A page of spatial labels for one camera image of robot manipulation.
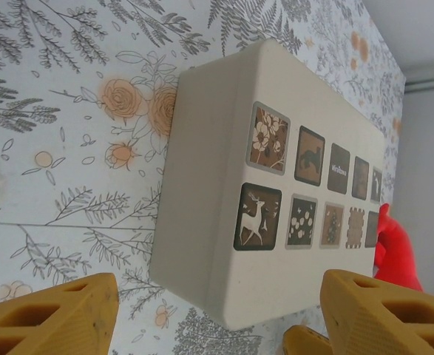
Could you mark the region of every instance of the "leaf pattern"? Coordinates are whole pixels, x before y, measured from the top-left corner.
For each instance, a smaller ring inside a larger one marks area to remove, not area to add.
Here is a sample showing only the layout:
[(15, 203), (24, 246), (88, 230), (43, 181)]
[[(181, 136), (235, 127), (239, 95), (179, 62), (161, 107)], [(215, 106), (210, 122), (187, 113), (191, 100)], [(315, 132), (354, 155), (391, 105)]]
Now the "leaf pattern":
[(0, 1), (0, 285), (113, 272), (113, 355), (274, 354), (293, 324), (326, 335), (320, 307), (230, 332), (149, 279), (179, 75), (264, 38), (383, 132), (390, 202), (404, 76), (361, 0)]

